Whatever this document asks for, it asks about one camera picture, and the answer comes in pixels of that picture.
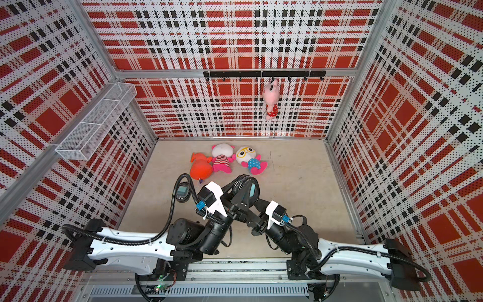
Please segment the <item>teal charger top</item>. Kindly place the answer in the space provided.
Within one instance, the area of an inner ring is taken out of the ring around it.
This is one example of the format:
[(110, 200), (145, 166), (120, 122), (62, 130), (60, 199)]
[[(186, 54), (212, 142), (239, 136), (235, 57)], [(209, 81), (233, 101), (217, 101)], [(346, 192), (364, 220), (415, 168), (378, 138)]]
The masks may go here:
[(189, 195), (189, 188), (186, 186), (179, 186), (177, 189), (177, 197), (179, 199), (185, 199)]

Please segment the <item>teal charger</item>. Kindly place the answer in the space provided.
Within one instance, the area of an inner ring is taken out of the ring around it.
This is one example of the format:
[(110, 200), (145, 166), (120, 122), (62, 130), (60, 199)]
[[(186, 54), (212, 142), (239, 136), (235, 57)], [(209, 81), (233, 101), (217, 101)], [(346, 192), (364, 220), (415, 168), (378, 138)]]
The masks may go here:
[(253, 198), (255, 196), (256, 190), (257, 186), (255, 184), (252, 184), (250, 188), (249, 198)]
[(189, 188), (186, 186), (179, 186), (177, 189), (177, 197), (179, 199), (185, 199), (189, 195)]

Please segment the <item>teal charger bottom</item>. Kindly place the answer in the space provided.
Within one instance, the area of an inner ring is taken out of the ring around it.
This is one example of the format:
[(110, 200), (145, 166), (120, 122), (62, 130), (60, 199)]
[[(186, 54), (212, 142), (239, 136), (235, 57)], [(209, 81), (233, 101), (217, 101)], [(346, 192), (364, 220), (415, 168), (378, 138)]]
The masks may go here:
[(255, 196), (256, 190), (257, 186), (255, 184), (252, 184), (250, 188), (249, 198), (253, 198)]

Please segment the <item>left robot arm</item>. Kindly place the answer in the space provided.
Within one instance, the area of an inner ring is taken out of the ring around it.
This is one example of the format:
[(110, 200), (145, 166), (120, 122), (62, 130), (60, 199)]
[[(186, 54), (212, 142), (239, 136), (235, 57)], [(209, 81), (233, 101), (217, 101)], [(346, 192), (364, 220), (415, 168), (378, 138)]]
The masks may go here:
[[(185, 218), (174, 220), (177, 197), (181, 187), (187, 187), (187, 197), (195, 203), (196, 215), (204, 223)], [(88, 272), (98, 267), (128, 270), (138, 276), (159, 274), (170, 264), (190, 264), (216, 255), (220, 247), (229, 247), (234, 221), (247, 221), (250, 207), (258, 201), (258, 181), (240, 175), (221, 187), (214, 182), (199, 191), (189, 174), (181, 174), (174, 185), (166, 224), (158, 234), (114, 230), (100, 219), (92, 219), (82, 229), (65, 224), (62, 232), (73, 244), (73, 250), (63, 268)]]

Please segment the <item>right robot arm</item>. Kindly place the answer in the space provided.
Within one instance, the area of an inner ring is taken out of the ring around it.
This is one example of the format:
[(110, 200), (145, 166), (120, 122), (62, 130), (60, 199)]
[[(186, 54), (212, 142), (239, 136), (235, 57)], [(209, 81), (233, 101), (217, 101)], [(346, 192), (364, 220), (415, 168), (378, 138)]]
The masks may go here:
[(242, 210), (254, 236), (265, 235), (270, 248), (290, 255), (291, 279), (373, 275), (405, 291), (419, 291), (421, 283), (432, 280), (430, 272), (416, 263), (411, 251), (396, 239), (374, 245), (347, 245), (320, 238), (306, 220), (296, 226), (286, 209), (274, 201), (243, 203)]

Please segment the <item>orange plush toy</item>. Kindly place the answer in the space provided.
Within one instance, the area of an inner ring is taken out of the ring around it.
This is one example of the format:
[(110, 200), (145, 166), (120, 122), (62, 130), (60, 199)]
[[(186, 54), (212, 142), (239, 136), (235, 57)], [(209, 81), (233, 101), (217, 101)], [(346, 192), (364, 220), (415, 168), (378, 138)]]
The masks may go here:
[(190, 176), (199, 182), (207, 180), (213, 173), (212, 160), (212, 157), (206, 157), (203, 153), (193, 153), (191, 156)]

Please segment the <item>pink striped plush doll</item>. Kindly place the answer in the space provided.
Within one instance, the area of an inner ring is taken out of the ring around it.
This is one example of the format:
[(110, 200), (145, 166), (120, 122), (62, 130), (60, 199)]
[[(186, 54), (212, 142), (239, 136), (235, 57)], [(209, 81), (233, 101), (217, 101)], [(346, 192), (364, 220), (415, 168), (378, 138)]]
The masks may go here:
[(213, 172), (232, 173), (230, 164), (234, 161), (234, 146), (228, 143), (221, 143), (212, 146), (212, 166)]

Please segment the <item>pink hanging plush toy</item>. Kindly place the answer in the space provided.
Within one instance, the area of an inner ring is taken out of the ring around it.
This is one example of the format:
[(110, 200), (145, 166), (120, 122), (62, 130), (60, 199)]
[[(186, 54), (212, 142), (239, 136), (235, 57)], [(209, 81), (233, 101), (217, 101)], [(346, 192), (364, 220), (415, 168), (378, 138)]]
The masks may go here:
[(280, 87), (277, 79), (274, 79), (264, 87), (262, 97), (265, 103), (265, 119), (272, 120), (278, 114), (278, 102), (280, 99)]

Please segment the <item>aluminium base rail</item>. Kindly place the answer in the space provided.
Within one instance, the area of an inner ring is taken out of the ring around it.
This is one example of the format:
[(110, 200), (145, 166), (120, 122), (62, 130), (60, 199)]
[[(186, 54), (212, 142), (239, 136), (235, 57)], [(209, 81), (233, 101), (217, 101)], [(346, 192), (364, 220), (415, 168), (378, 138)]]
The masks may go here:
[(388, 282), (342, 274), (333, 278), (288, 278), (284, 258), (207, 259), (188, 265), (177, 281), (172, 276), (141, 281), (153, 301), (396, 301)]

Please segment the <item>black hook rail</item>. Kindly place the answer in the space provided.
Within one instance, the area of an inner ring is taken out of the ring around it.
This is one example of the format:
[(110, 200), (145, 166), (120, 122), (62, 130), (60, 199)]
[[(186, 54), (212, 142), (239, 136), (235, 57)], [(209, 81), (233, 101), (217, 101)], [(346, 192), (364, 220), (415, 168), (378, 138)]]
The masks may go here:
[(206, 79), (220, 78), (324, 78), (326, 70), (243, 70), (243, 71), (204, 71)]

